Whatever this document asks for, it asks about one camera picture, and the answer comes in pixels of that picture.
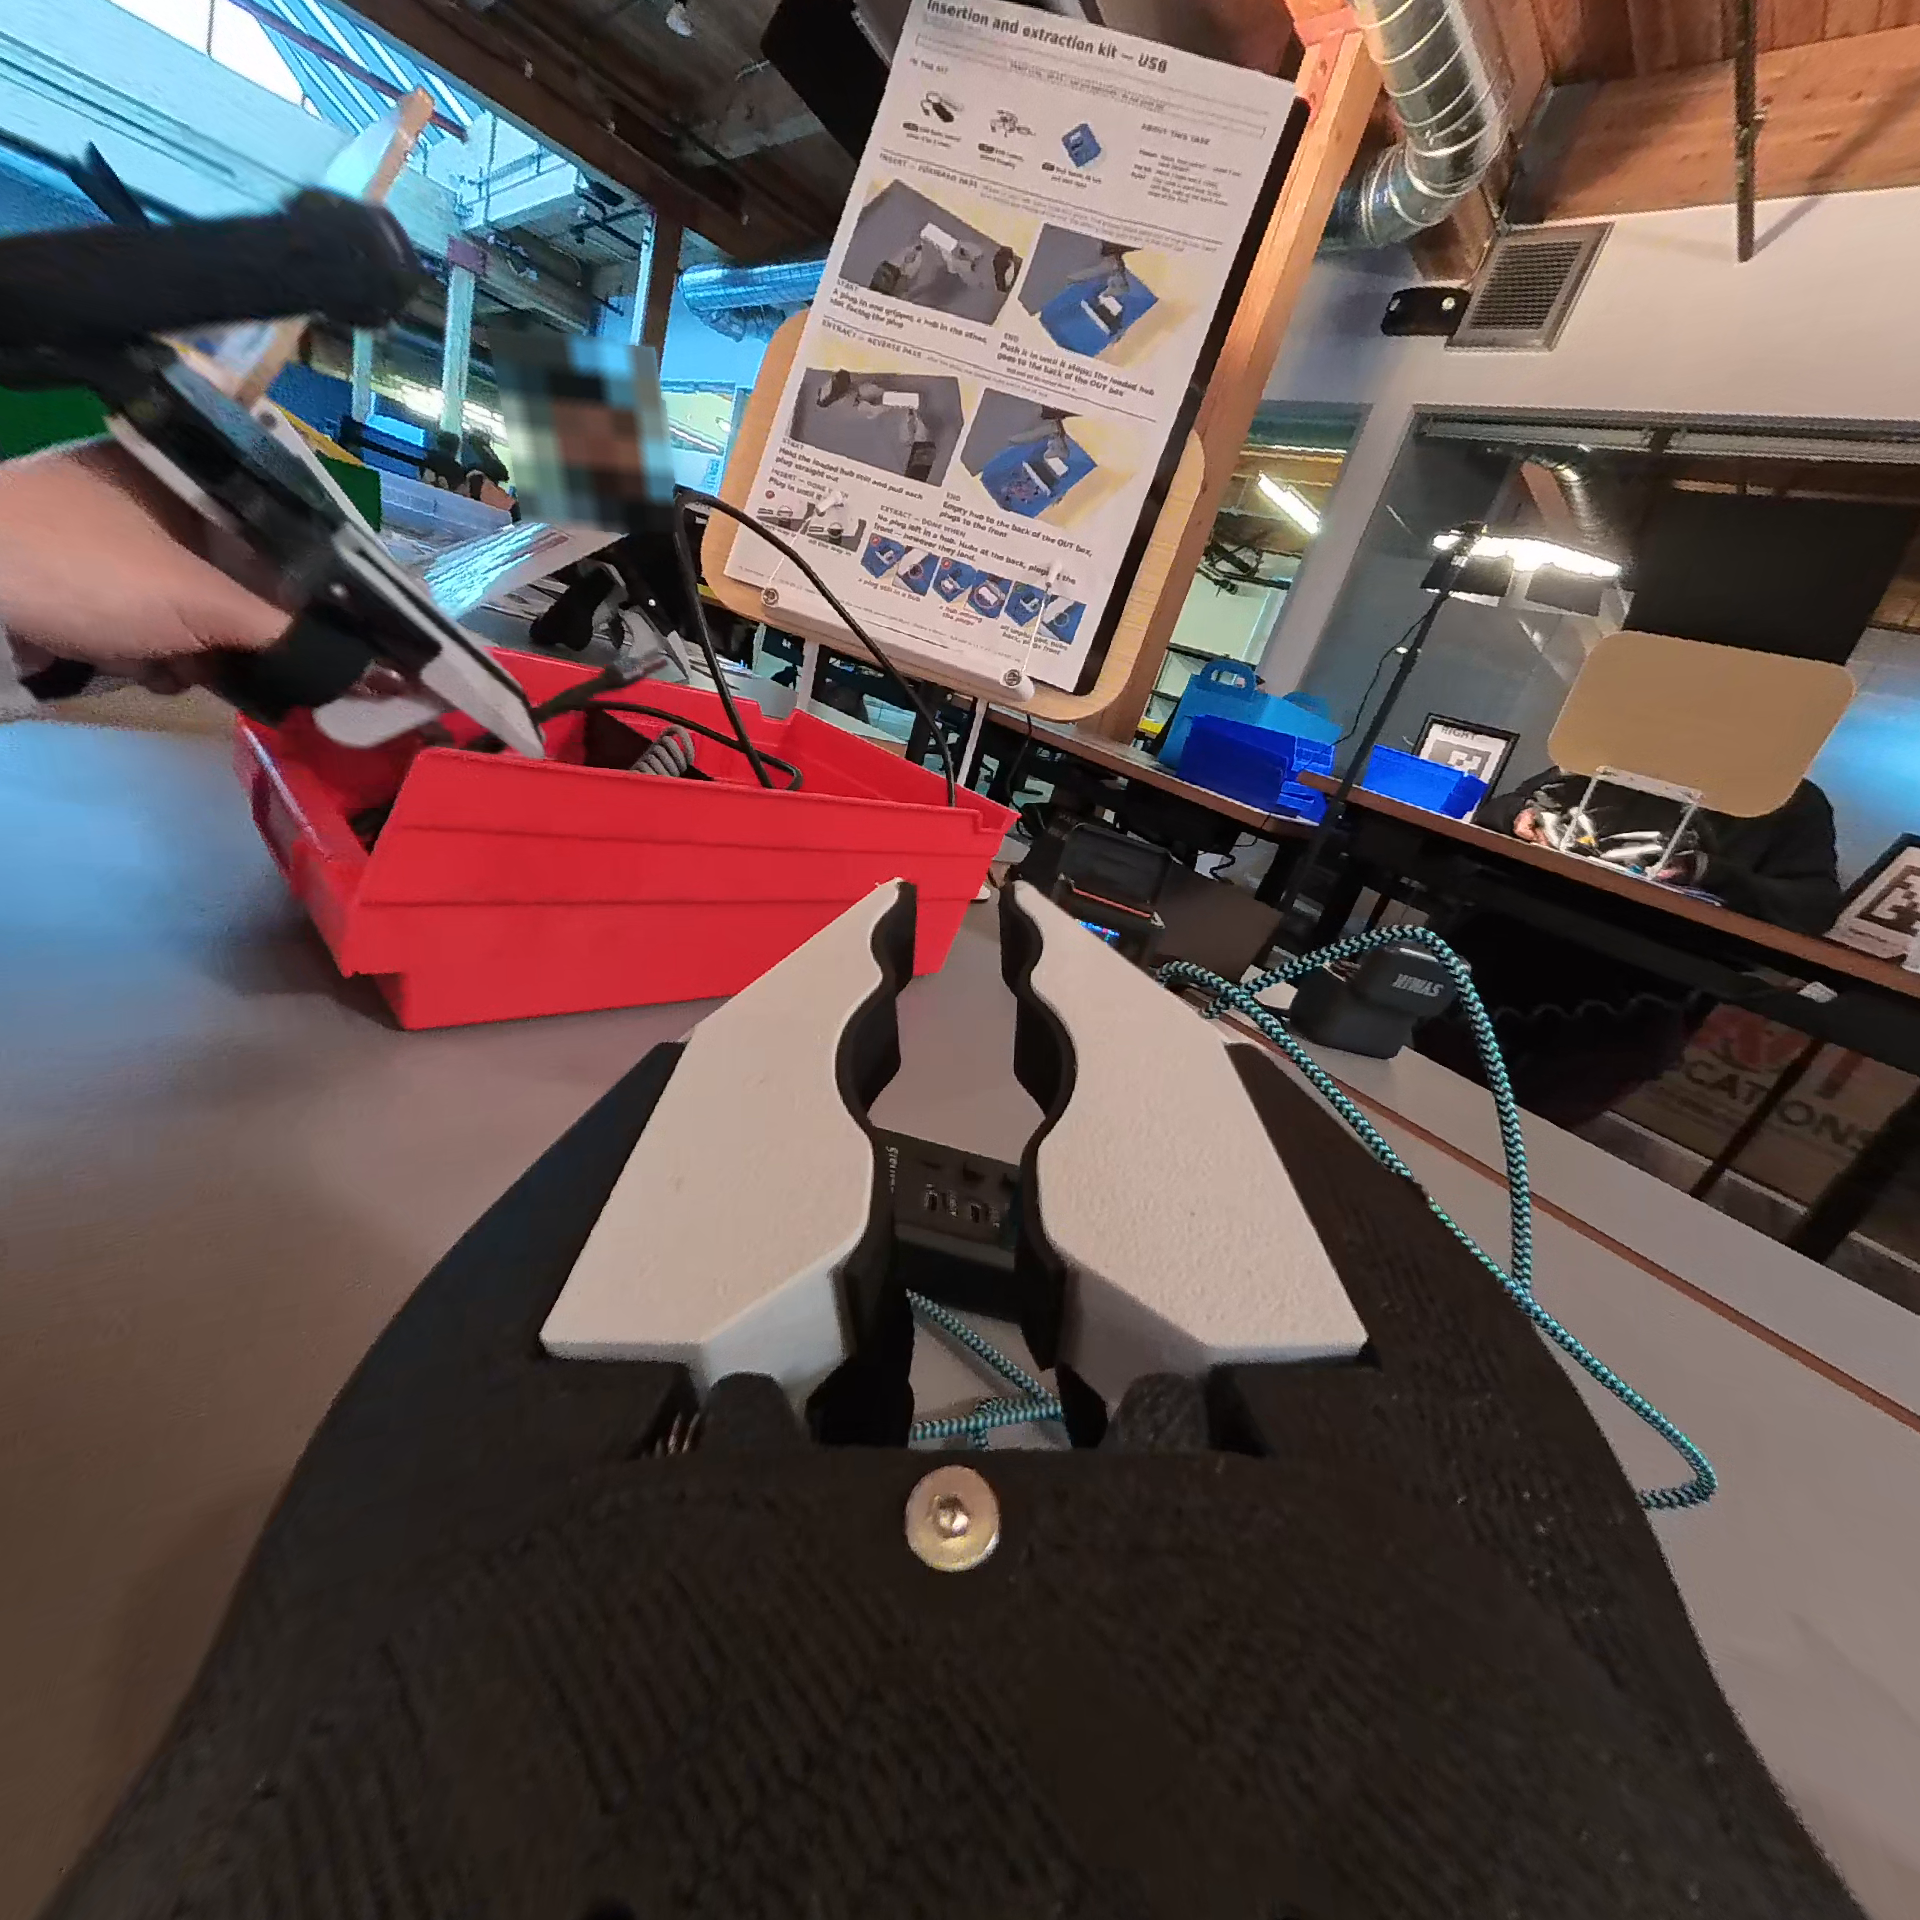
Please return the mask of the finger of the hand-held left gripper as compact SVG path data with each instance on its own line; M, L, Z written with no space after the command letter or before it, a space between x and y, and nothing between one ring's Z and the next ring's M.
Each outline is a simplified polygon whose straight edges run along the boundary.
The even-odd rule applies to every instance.
M332 605L348 630L405 685L437 695L500 747L545 756L545 734L521 685L453 621L367 528L332 539Z
M425 687L354 685L335 701L315 707L315 729L348 749L377 749L419 729L434 726L448 708Z

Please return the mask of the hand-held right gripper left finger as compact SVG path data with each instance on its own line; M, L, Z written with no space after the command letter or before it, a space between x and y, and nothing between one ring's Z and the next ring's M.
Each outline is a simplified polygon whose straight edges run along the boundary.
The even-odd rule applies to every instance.
M696 1024L541 1325L557 1360L665 1360L792 1399L906 1309L871 1108L897 1077L919 894L885 880Z

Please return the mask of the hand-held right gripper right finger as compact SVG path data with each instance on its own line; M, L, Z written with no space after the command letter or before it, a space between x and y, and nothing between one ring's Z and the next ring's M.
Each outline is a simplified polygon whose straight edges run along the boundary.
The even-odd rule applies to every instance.
M1035 887L1000 894L1020 1161L1020 1325L1115 1407L1144 1375L1346 1361L1367 1333L1236 1048Z

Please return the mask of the black usb hub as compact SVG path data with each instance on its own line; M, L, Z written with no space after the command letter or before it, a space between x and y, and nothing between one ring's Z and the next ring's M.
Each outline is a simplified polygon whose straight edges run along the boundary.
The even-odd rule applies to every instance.
M952 1311L1017 1324L1020 1167L889 1128L871 1143L871 1270L880 1302L919 1293Z

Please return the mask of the red plastic bin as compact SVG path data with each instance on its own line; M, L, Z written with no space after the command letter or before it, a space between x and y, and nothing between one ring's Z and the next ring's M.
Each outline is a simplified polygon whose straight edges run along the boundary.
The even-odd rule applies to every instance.
M885 880L917 884L939 968L1015 813L819 716L741 713L797 792L709 739L705 779L589 766L578 713L545 759L472 752L461 716L377 749L241 718L233 764L335 966L405 1029L730 996Z

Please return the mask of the person's left hand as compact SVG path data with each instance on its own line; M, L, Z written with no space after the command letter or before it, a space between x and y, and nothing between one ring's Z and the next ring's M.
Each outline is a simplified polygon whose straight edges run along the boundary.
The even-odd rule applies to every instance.
M2 465L4 716L99 684L177 695L296 613L209 557L211 528L109 438Z

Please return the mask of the black power adapter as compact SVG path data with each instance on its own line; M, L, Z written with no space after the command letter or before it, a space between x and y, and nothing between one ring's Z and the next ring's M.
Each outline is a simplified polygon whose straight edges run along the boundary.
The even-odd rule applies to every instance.
M1428 928L1380 928L1328 949L1295 987L1287 1021L1311 1044L1395 1057L1460 998L1460 965Z

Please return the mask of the black box device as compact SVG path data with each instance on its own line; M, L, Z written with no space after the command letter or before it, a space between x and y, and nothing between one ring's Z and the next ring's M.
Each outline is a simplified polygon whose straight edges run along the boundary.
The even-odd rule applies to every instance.
M1173 853L1105 822L1055 821L1010 870L1073 921L1145 966L1164 944L1162 896L1178 870Z

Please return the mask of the wooden display board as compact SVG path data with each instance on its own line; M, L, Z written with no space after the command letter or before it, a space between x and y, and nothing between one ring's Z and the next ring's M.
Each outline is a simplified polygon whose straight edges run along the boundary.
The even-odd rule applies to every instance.
M807 315L810 311L802 309L778 326L761 356L752 392L743 401L719 489L720 499L733 507L747 502L761 455L785 419L785 383L797 360ZM1099 719L1115 735L1133 731L1133 723L1124 723L1121 711L1140 711L1162 675L1169 630L1160 630L1156 619L1162 615L1178 619L1192 587L1196 559L1185 559L1183 545L1201 518L1208 477L1205 444L1189 428L1147 491L1137 539L1121 567L1121 583L1108 604L1111 632L1093 681L1082 691L1039 687L1024 701L1039 719L1061 724ZM788 632L847 652L852 638L835 615L810 615L788 604L765 605L761 587L730 579L737 535L733 524L712 525L705 535L701 559L719 604L738 615L768 615Z

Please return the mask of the blue plastic bin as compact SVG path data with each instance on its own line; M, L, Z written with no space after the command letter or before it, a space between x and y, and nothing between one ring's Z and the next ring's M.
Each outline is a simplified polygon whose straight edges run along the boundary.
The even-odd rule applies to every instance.
M1248 663L1202 663L1169 719L1160 766L1245 807L1320 821L1325 796L1305 776L1330 776L1337 723L1307 695L1263 691Z
M1330 792L1321 792L1305 776L1333 781L1333 744L1312 735L1280 735L1287 752L1287 776L1280 783L1280 808L1303 822L1320 825L1328 808ZM1359 779L1359 788L1380 797L1439 811L1447 817L1467 817L1477 807L1481 783L1472 774L1407 752L1372 747Z

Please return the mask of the framed marker tag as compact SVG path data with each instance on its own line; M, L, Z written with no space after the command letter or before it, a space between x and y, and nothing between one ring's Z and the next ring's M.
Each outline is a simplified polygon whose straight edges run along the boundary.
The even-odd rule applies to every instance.
M1428 711L1412 752L1419 760L1479 779L1483 796L1491 797L1499 790L1501 774L1517 743L1521 734L1514 729Z
M1917 968L1917 833L1907 831L1840 897L1826 940L1871 957Z

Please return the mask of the printed instruction sheet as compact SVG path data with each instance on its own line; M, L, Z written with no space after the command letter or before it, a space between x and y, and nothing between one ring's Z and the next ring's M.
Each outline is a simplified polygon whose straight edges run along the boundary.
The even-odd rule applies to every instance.
M727 520L823 644L1003 701L1097 681L1202 360L1305 129L1295 84L1027 5L912 5Z

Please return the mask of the grey vent grille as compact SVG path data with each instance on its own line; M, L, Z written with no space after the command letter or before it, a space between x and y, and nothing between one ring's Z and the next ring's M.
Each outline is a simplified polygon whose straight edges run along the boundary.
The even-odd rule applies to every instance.
M1545 224L1504 232L1472 283L1456 352L1551 352L1615 224Z

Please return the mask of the wooden post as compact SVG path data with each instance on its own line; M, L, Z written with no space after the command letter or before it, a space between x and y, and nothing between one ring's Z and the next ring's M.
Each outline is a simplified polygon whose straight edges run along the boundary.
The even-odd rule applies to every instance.
M1122 744L1133 741L1160 679L1217 510L1380 89L1376 57L1351 5L1289 5L1287 12L1303 39L1299 89L1307 105L1307 128L1287 168L1279 207L1260 238L1211 381L1199 405L1192 445L1115 636L1115 641L1131 641L1131 671L1093 726Z

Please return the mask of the silver ventilation duct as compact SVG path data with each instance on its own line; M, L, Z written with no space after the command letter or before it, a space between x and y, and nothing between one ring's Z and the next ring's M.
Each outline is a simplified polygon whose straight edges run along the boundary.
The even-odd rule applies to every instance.
M1509 179L1514 70L1483 3L1353 3L1400 129L1356 157L1317 256L1407 249L1443 276L1474 276L1497 240Z

